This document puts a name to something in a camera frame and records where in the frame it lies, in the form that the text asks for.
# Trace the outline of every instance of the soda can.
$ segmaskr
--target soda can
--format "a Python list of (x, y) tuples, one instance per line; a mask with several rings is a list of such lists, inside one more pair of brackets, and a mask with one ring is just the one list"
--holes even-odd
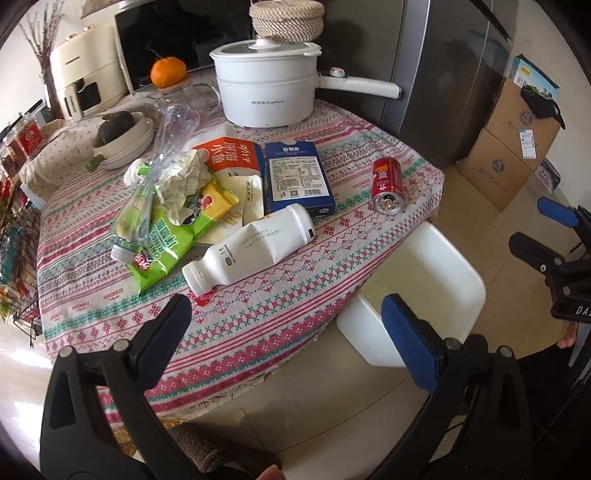
[(396, 215), (404, 206), (402, 172), (395, 158), (379, 158), (374, 162), (374, 183), (371, 203), (377, 212)]

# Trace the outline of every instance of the wire rack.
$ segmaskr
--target wire rack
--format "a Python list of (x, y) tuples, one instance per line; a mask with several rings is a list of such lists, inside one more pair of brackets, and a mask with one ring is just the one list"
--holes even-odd
[(42, 333), (37, 296), (41, 214), (18, 186), (0, 210), (0, 317), (33, 340)]

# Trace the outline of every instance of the green handle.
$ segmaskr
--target green handle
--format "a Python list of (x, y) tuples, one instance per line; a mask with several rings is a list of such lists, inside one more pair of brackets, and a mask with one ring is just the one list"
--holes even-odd
[(86, 163), (86, 170), (88, 170), (88, 171), (95, 171), (97, 168), (99, 168), (99, 165), (101, 163), (103, 163), (104, 161), (105, 161), (105, 156), (103, 154), (98, 154), (98, 155), (92, 157)]

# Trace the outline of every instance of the white bowl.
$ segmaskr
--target white bowl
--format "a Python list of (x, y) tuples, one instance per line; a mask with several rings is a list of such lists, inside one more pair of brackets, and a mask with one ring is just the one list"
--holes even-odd
[(121, 152), (128, 150), (135, 145), (140, 138), (142, 138), (150, 128), (151, 120), (144, 117), (141, 112), (132, 112), (135, 125), (131, 127), (120, 137), (115, 138), (112, 142), (103, 145), (102, 147), (93, 147), (95, 155), (103, 155), (105, 160), (109, 160)]
[(99, 168), (104, 170), (115, 170), (116, 168), (125, 167), (127, 164), (133, 162), (136, 158), (139, 158), (144, 153), (152, 140), (154, 139), (154, 124), (149, 118), (146, 119), (148, 122), (148, 129), (143, 136), (133, 145), (131, 145), (123, 152), (118, 155), (101, 162)]

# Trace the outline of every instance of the plate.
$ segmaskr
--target plate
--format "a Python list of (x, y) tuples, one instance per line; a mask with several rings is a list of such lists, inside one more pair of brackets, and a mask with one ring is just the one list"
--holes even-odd
[(139, 158), (140, 155), (148, 149), (154, 139), (154, 123), (149, 118), (146, 118), (146, 120), (148, 122), (148, 130), (146, 133), (136, 143), (123, 150), (123, 152), (103, 161), (99, 165), (99, 168), (102, 168), (103, 170), (115, 170), (117, 168), (125, 167), (132, 163), (136, 158)]

